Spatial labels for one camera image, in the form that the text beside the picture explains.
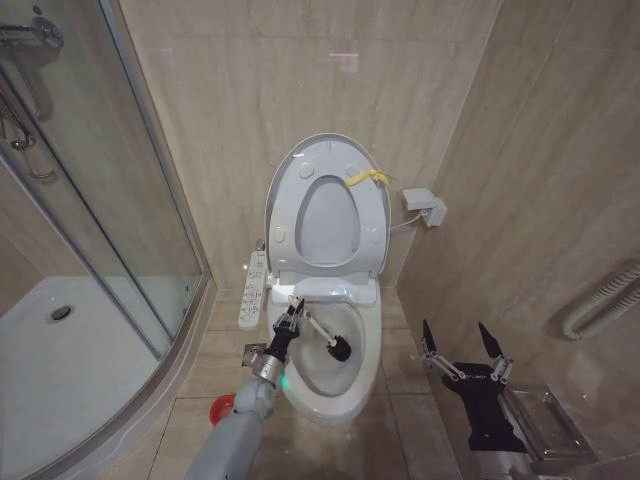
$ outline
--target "gray robot arm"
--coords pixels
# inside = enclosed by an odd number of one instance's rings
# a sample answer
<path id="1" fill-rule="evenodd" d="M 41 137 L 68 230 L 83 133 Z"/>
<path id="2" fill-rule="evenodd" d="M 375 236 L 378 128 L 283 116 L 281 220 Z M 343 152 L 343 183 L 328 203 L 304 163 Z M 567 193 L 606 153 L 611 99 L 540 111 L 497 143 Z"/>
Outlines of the gray robot arm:
<path id="1" fill-rule="evenodd" d="M 275 336 L 271 345 L 252 364 L 256 378 L 238 390 L 233 412 L 209 435 L 191 464 L 186 480 L 242 480 L 246 477 L 260 446 L 262 421 L 273 413 L 289 342 L 300 335 L 300 313 L 290 307 L 274 324 Z"/>
<path id="2" fill-rule="evenodd" d="M 273 412 L 275 393 L 275 386 L 262 378 L 254 378 L 238 390 L 233 413 L 216 425 L 185 478 L 245 478 L 260 445 L 262 421 Z"/>

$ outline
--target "toilet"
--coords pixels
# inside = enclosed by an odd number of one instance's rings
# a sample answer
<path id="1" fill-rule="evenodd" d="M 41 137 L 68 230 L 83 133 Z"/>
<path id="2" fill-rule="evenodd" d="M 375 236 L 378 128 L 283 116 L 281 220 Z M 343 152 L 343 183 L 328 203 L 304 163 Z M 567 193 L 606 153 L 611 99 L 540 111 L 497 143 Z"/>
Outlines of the toilet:
<path id="1" fill-rule="evenodd" d="M 364 407 L 380 363 L 382 315 L 378 276 L 389 244 L 389 196 L 371 178 L 344 180 L 377 169 L 356 141 L 314 135 L 284 158 L 267 196 L 267 319 L 273 324 L 289 296 L 305 298 L 313 317 L 342 335 L 351 356 L 339 362 L 308 323 L 289 347 L 282 390 L 305 417 L 322 425 L 351 420 Z"/>

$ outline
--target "toilet brush handle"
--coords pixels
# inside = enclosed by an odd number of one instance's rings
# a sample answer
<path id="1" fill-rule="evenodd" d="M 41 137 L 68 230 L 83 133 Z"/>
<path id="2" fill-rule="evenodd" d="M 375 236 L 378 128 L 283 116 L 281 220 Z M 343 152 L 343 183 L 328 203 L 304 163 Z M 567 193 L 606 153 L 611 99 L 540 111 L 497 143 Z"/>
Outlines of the toilet brush handle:
<path id="1" fill-rule="evenodd" d="M 316 330 L 318 330 L 318 332 L 320 332 L 320 335 L 322 335 L 322 336 L 327 340 L 327 342 L 329 342 L 329 344 L 330 344 L 332 347 L 335 347 L 335 345 L 336 345 L 336 343 L 337 343 L 336 339 L 335 339 L 335 338 L 333 338 L 333 337 L 331 337 L 331 335 L 329 335 L 329 333 L 328 333 L 324 328 L 322 328 L 322 327 L 320 326 L 320 324 L 316 321 L 316 319 L 315 319 L 315 318 L 313 318 L 313 317 L 311 316 L 311 314 L 308 312 L 308 310 L 306 310 L 306 309 L 305 309 L 305 311 L 304 311 L 304 318 L 306 318 L 307 320 L 309 320 L 309 323 L 310 323 L 311 325 L 313 325 L 313 328 L 315 328 Z"/>

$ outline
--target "shower drain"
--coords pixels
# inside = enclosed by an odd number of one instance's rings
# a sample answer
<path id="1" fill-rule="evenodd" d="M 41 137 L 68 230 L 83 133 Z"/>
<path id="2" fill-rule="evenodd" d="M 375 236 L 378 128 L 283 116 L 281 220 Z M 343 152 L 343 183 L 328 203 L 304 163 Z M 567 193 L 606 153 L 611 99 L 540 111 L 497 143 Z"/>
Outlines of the shower drain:
<path id="1" fill-rule="evenodd" d="M 71 305 L 63 305 L 51 312 L 50 317 L 54 322 L 59 322 L 60 320 L 67 318 L 69 314 L 71 314 Z"/>

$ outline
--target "red object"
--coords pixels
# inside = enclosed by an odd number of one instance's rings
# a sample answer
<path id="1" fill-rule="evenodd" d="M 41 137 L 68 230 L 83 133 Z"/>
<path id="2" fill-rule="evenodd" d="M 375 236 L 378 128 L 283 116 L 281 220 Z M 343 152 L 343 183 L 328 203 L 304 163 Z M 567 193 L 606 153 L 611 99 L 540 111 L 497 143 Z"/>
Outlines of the red object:
<path id="1" fill-rule="evenodd" d="M 213 401 L 211 410 L 209 410 L 209 420 L 211 420 L 212 426 L 215 427 L 220 420 L 233 411 L 234 398 L 235 395 L 232 394 L 220 395 Z"/>

